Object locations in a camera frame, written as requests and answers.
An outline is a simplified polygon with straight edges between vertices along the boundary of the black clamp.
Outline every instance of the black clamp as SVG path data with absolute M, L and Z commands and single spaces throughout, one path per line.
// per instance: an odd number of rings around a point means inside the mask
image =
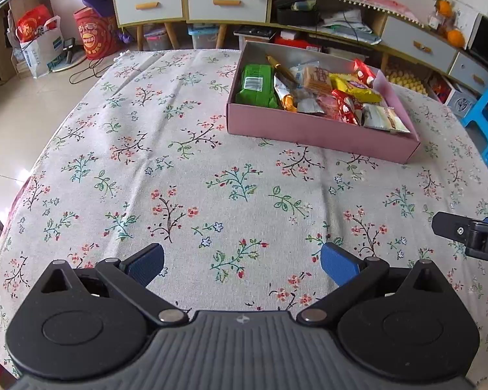
M 438 236 L 462 243 L 465 255 L 488 261 L 488 217 L 483 221 L 455 214 L 437 213 L 432 230 Z

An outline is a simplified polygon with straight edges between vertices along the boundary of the orange fruit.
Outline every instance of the orange fruit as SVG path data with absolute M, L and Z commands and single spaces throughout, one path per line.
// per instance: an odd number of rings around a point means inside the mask
M 445 18 L 452 17 L 452 6 L 446 0 L 436 0 L 436 10 L 439 14 L 443 15 Z
M 450 45 L 455 46 L 457 48 L 463 48 L 465 46 L 465 38 L 461 31 L 457 29 L 453 29 L 446 34 L 446 39 L 450 43 Z

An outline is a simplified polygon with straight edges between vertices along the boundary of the red plastic bag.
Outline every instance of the red plastic bag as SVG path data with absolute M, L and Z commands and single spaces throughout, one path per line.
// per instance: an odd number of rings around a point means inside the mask
M 17 23 L 17 38 L 21 43 L 32 41 L 44 30 L 45 22 L 52 18 L 51 13 L 44 5 L 34 7 L 25 13 Z M 48 25 L 49 29 L 54 29 L 56 22 Z

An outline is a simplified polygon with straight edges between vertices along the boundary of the microwave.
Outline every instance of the microwave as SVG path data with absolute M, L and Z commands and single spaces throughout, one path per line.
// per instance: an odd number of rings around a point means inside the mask
M 474 8 L 453 1 L 456 13 L 454 26 L 465 39 L 465 50 L 488 67 L 488 18 Z

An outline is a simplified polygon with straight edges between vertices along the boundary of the drawer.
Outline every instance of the drawer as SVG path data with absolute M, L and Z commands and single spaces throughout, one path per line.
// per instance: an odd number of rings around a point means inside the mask
M 190 20 L 266 21 L 267 0 L 188 0 Z
M 461 52 L 457 54 L 449 75 L 481 94 L 488 89 L 488 71 Z
M 119 26 L 183 17 L 181 0 L 115 0 L 115 7 Z
M 381 35 L 383 44 L 448 72 L 457 50 L 435 36 L 391 16 Z

